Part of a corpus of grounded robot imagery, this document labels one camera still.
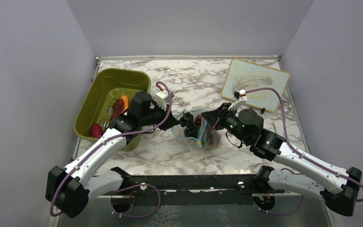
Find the red toy grapes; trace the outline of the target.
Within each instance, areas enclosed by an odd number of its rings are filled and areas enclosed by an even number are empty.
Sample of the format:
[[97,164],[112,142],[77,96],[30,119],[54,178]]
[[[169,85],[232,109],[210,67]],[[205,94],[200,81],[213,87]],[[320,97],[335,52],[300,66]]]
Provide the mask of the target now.
[[194,122],[197,124],[197,125],[201,125],[202,123],[202,116],[201,115],[197,115],[194,119]]

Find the clear zip top bag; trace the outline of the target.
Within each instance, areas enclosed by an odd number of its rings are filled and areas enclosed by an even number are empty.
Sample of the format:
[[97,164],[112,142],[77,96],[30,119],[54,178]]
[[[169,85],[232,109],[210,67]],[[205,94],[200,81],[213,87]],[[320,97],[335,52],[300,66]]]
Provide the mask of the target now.
[[177,115],[179,124],[172,127],[175,138],[194,141],[199,148],[208,149],[220,144],[221,135],[212,129],[212,126],[202,118],[208,109],[196,106],[191,110],[184,109]]

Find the dark purple toy grapes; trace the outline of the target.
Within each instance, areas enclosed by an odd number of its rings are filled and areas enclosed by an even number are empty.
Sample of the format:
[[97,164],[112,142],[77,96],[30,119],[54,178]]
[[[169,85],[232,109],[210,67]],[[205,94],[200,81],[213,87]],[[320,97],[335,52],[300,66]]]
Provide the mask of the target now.
[[186,112],[179,120],[180,126],[183,128],[183,134],[185,137],[197,138],[198,137],[198,125],[194,122],[194,116],[190,112]]

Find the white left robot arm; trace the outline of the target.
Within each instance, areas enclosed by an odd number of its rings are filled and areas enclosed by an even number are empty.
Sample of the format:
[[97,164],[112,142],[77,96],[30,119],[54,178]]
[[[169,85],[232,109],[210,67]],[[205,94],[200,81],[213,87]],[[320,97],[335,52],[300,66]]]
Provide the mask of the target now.
[[140,134],[157,128],[167,130],[178,121],[171,113],[173,93],[162,90],[151,96],[137,92],[128,109],[112,120],[98,141],[81,157],[60,168],[54,166],[48,173],[45,198],[51,208],[69,218],[78,216],[89,200],[110,191],[124,194],[130,182],[120,172],[109,171],[93,179],[96,171],[117,151],[126,147]]

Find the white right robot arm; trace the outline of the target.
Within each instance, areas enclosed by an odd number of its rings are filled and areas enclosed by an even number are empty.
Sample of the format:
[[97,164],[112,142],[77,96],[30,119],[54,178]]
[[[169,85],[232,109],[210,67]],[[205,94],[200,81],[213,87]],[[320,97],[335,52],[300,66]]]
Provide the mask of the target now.
[[298,171],[298,174],[289,174],[262,166],[254,178],[257,191],[284,190],[314,196],[335,213],[353,215],[362,177],[359,169],[336,167],[290,146],[287,139],[264,129],[264,119],[252,108],[237,112],[229,110],[229,106],[231,103],[223,103],[201,116],[214,130],[225,129],[231,133],[255,156]]

